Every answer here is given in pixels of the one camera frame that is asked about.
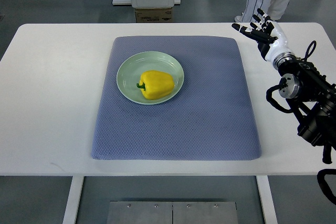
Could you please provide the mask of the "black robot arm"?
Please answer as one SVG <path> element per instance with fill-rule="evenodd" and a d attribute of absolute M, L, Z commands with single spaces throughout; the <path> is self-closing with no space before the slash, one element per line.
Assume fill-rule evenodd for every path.
<path fill-rule="evenodd" d="M 285 53 L 275 61 L 279 83 L 266 92 L 266 100 L 283 113 L 292 113 L 299 122 L 298 135 L 312 146 L 322 146 L 322 161 L 331 164 L 335 149 L 335 84 L 326 81 L 308 61 L 316 48 L 312 41 L 304 58 Z"/>

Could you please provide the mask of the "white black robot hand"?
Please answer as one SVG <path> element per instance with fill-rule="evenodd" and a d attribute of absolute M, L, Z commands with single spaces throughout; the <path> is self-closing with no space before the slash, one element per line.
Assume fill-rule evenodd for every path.
<path fill-rule="evenodd" d="M 249 27 L 233 23 L 232 27 L 249 39 L 257 43 L 258 50 L 265 61 L 274 62 L 281 54 L 290 53 L 288 39 L 276 21 L 262 9 L 257 9 L 257 15 L 253 14 L 254 23 Z"/>

